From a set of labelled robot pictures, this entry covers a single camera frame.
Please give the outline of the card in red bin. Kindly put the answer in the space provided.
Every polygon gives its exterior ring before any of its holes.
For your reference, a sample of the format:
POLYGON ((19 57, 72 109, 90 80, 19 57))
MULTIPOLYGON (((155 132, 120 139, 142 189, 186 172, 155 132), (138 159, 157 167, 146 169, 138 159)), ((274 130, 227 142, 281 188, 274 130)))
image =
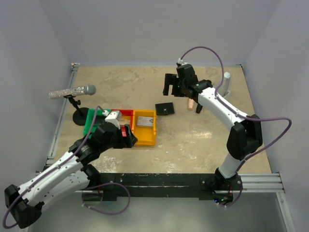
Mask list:
POLYGON ((120 123, 121 127, 123 127, 126 124, 130 125, 131 124, 131 117, 129 117, 129 116, 121 117, 119 123, 120 123))

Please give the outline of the glitter silver microphone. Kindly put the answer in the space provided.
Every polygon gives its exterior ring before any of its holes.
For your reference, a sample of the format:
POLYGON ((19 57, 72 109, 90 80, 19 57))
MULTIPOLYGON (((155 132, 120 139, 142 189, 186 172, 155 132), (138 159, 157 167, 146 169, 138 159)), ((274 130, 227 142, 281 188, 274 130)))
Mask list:
POLYGON ((82 95, 94 95, 97 91, 97 88, 93 84, 88 84, 86 86, 74 87, 62 90, 55 90, 49 92, 50 99, 60 99, 67 96, 82 96, 82 95))

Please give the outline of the grey wedge stand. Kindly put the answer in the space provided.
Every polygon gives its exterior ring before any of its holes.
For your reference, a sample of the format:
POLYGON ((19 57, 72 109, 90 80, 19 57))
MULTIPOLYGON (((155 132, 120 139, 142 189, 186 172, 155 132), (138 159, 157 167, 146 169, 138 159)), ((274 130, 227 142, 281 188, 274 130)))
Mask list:
POLYGON ((226 97, 229 94, 229 87, 231 82, 232 75, 229 72, 224 73, 223 83, 218 88, 218 93, 222 97, 226 97))

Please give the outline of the silver card in yellow bin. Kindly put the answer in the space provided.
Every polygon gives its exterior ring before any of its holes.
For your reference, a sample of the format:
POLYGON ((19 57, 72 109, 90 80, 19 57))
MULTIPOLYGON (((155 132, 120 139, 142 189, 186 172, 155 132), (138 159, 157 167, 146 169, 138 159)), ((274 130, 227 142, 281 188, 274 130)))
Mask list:
POLYGON ((154 118, 148 116, 139 116, 137 119, 138 127, 152 128, 154 125, 154 118))

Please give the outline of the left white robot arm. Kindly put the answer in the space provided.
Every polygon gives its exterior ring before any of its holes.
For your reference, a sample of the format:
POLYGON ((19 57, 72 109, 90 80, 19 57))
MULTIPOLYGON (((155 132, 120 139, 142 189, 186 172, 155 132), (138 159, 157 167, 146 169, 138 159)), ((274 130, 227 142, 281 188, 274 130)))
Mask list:
POLYGON ((18 226, 24 229, 30 226, 42 215, 42 207, 46 204, 44 198, 65 178, 76 171, 84 172, 90 162, 108 149, 132 148, 137 141, 128 124, 122 129, 111 122, 104 122, 94 132, 88 132, 38 176, 20 186, 11 184, 4 190, 7 211, 2 220, 3 228, 18 226))

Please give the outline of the green plastic bin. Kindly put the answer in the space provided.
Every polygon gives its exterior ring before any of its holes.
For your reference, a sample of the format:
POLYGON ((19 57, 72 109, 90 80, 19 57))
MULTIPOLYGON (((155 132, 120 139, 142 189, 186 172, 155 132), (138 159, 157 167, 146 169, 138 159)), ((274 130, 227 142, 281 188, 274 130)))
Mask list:
MULTIPOLYGON (((92 127, 92 130, 88 138, 91 138, 91 135, 92 133, 95 132, 96 128, 105 122, 105 118, 110 112, 111 112, 111 109, 104 109, 104 110, 98 109, 94 125, 92 127)), ((95 114, 95 109, 88 110, 87 118, 86 118, 85 125, 84 125, 84 132, 83 132, 84 136, 88 134, 88 131, 93 121, 94 114, 95 114)))

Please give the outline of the black leather card holder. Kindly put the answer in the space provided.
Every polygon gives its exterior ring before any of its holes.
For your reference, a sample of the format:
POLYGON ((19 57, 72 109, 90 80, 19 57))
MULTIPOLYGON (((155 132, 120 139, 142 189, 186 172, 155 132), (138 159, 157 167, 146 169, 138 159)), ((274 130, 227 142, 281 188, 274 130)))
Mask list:
POLYGON ((174 104, 172 102, 155 104, 155 111, 157 116, 167 116, 175 114, 174 104))

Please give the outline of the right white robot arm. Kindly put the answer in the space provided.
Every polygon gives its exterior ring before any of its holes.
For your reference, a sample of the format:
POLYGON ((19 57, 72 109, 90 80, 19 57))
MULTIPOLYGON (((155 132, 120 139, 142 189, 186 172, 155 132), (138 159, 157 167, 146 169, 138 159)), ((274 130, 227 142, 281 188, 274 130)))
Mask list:
POLYGON ((215 93, 210 80, 198 80, 191 64, 180 65, 176 71, 176 74, 165 74, 163 95, 167 96, 169 87, 172 86, 173 96, 188 97, 198 105, 208 108, 229 130, 226 143, 228 154, 218 168, 220 174, 215 178, 219 189, 227 189, 244 158, 263 144, 259 117, 247 116, 222 99, 220 94, 215 93))

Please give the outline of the aluminium frame rail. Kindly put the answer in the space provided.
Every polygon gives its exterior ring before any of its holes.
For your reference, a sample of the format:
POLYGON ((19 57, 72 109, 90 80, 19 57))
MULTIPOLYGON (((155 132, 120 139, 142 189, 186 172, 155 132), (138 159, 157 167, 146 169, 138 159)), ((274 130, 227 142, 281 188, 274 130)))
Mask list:
MULTIPOLYGON (((80 63, 72 63, 71 64, 71 73, 70 73, 70 81, 69 81, 68 88, 73 87, 74 82, 75 82, 75 78, 76 78, 76 74, 79 70, 79 67, 80 67, 80 63)), ((54 163, 54 160, 55 160, 55 157, 56 157, 56 150, 57 150, 58 142, 59 142, 59 139, 60 139, 60 136, 61 136, 62 126, 63 126, 64 120, 65 120, 65 115, 66 115, 66 112, 67 112, 67 107, 68 107, 68 104, 67 104, 66 100, 64 100, 63 104, 62 104, 60 116, 59 116, 59 119, 58 119, 58 122, 57 122, 56 131, 54 133, 54 137, 53 137, 53 140, 52 140, 52 143, 51 143, 51 147, 50 147, 50 150, 48 152, 48 156, 47 156, 45 165, 42 169, 43 171, 45 171, 48 167, 50 167, 54 163)))

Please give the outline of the yellow plastic bin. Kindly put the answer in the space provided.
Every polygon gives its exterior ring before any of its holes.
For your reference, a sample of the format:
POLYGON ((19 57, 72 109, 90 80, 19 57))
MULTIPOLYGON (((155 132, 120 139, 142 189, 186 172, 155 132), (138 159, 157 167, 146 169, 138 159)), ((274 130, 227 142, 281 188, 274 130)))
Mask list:
POLYGON ((134 122, 132 126, 133 134, 137 137, 138 142, 136 146, 155 146, 156 143, 156 112, 154 110, 133 110, 134 122), (138 127, 137 119, 139 116, 148 116, 154 118, 154 125, 152 128, 138 127))

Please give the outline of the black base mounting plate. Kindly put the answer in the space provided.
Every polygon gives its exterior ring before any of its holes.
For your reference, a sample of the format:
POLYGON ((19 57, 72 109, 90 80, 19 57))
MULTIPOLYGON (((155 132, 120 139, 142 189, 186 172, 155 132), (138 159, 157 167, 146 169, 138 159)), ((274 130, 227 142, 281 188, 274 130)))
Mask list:
POLYGON ((216 174, 100 173, 82 190, 103 201, 131 198, 198 198, 212 200, 215 194, 231 195, 242 190, 239 175, 223 179, 216 174))

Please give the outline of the black microphone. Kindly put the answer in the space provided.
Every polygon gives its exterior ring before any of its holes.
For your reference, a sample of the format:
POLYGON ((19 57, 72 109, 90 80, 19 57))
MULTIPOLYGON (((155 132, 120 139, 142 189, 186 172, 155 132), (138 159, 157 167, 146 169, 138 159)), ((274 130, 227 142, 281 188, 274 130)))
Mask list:
POLYGON ((201 110, 202 110, 203 106, 201 104, 197 104, 197 107, 196 107, 196 113, 197 114, 200 114, 201 110))

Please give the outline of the pink microphone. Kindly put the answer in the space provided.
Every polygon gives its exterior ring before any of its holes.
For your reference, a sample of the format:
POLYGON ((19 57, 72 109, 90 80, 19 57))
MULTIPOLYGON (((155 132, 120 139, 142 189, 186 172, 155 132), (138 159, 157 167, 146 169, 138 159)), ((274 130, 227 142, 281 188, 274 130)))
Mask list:
POLYGON ((193 99, 188 99, 188 110, 193 110, 195 101, 193 99))

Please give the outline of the red plastic bin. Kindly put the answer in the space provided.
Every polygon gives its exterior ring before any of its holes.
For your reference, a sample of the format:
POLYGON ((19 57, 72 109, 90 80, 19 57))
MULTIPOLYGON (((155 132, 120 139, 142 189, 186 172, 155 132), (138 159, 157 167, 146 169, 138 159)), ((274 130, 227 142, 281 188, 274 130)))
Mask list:
POLYGON ((133 119, 133 116, 134 116, 134 112, 133 110, 129 110, 129 109, 112 109, 112 111, 120 111, 122 113, 122 116, 121 117, 124 117, 124 116, 129 116, 131 117, 131 124, 130 124, 130 127, 132 128, 133 126, 133 122, 134 122, 134 119, 133 119))

